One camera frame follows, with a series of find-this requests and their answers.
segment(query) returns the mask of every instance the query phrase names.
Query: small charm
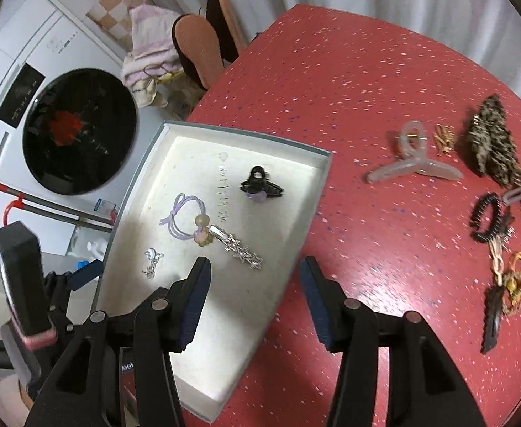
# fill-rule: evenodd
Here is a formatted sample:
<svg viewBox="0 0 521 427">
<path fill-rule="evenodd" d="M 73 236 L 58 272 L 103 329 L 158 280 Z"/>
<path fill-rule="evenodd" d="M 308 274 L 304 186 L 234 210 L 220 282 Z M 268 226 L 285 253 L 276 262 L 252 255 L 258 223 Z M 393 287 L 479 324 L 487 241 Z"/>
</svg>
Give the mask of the small charm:
<svg viewBox="0 0 521 427">
<path fill-rule="evenodd" d="M 217 225 L 209 226 L 209 232 L 225 244 L 227 252 L 233 252 L 233 257 L 241 260 L 241 263 L 247 263 L 251 270 L 260 270 L 262 268 L 262 258 L 257 254 L 249 252 L 248 246 L 243 246 L 241 241 L 235 239 L 232 234 L 229 234 Z"/>
<path fill-rule="evenodd" d="M 144 273 L 148 279 L 154 279 L 154 276 L 156 275 L 157 262 L 160 261 L 160 258 L 162 258 L 164 254 L 159 253 L 156 251 L 156 249 L 150 247 L 147 251 L 144 252 L 144 255 L 148 257 L 150 264 L 148 269 L 143 270 L 142 273 Z"/>
<path fill-rule="evenodd" d="M 256 165 L 248 180 L 241 183 L 241 191 L 246 192 L 253 202 L 264 202 L 268 197 L 282 197 L 284 189 L 268 181 L 264 168 Z"/>
<path fill-rule="evenodd" d="M 435 129 L 436 131 L 433 133 L 433 137 L 435 139 L 436 148 L 438 149 L 437 155 L 449 155 L 454 150 L 456 133 L 446 125 L 439 124 L 435 127 Z"/>
</svg>

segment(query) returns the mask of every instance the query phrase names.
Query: screw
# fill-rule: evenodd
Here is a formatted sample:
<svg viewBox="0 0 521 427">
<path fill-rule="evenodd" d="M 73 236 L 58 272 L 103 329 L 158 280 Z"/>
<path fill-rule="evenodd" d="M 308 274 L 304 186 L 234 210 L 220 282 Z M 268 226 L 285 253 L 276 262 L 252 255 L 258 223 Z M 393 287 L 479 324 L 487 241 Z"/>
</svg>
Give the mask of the screw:
<svg viewBox="0 0 521 427">
<path fill-rule="evenodd" d="M 93 323 L 100 323 L 104 321 L 106 318 L 106 313 L 104 311 L 95 311 L 92 315 L 90 315 L 90 320 Z"/>
<path fill-rule="evenodd" d="M 413 324 L 420 323 L 423 317 L 419 315 L 416 311 L 408 311 L 405 313 L 405 318 Z"/>
<path fill-rule="evenodd" d="M 165 298 L 157 298 L 152 302 L 152 308 L 156 311 L 164 310 L 168 305 L 169 303 Z"/>
<path fill-rule="evenodd" d="M 344 300 L 344 305 L 350 310 L 357 310 L 361 306 L 361 302 L 357 298 L 347 298 Z"/>
</svg>

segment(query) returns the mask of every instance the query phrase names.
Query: white box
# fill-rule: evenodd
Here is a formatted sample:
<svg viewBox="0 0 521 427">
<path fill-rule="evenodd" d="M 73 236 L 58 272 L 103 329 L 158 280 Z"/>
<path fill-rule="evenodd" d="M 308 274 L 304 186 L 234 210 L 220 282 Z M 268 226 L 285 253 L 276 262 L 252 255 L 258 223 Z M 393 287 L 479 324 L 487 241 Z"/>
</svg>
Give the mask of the white box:
<svg viewBox="0 0 521 427">
<path fill-rule="evenodd" d="M 130 312 L 159 286 L 187 277 L 196 257 L 211 261 L 211 287 L 195 338 L 171 353 L 182 405 L 213 422 L 253 357 L 293 272 L 314 217 L 331 154 L 261 133 L 191 123 L 169 123 L 151 147 L 127 194 L 99 281 L 96 309 L 111 316 Z M 240 190 L 261 165 L 284 195 L 257 204 Z M 212 224 L 235 234 L 264 259 L 251 270 L 223 250 L 219 240 L 203 248 L 169 235 L 160 219 L 179 193 L 195 195 Z M 182 231 L 196 228 L 199 213 L 188 202 L 176 216 Z M 144 252 L 164 254 L 156 277 L 147 279 Z"/>
</svg>

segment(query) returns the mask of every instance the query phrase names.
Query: black spiral hair tie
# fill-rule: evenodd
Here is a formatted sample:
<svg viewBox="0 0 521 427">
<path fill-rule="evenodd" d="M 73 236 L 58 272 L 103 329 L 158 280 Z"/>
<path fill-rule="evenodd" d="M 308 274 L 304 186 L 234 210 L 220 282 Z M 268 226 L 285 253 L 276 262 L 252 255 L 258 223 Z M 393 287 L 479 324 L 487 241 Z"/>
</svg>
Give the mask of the black spiral hair tie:
<svg viewBox="0 0 521 427">
<path fill-rule="evenodd" d="M 489 205 L 492 205 L 492 219 L 487 230 L 484 232 L 480 232 L 479 230 L 482 223 L 482 215 L 484 214 L 484 211 Z M 472 217 L 470 218 L 470 226 L 472 226 L 472 228 L 476 230 L 472 233 L 472 237 L 477 242 L 490 242 L 492 239 L 496 237 L 496 235 L 500 231 L 501 222 L 502 210 L 500 197 L 495 192 L 490 192 L 478 200 L 474 208 L 474 211 L 472 212 Z"/>
</svg>

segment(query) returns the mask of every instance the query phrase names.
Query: checkered tile wall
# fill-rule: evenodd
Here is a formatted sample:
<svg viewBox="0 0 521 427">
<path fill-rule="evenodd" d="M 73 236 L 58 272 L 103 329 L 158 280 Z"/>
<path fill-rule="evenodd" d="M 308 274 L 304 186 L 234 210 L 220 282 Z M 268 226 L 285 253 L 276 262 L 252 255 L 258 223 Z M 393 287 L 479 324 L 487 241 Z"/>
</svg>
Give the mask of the checkered tile wall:
<svg viewBox="0 0 521 427">
<path fill-rule="evenodd" d="M 100 0 L 87 16 L 126 51 L 131 51 L 132 20 L 128 12 L 142 3 L 154 4 L 152 0 Z"/>
</svg>

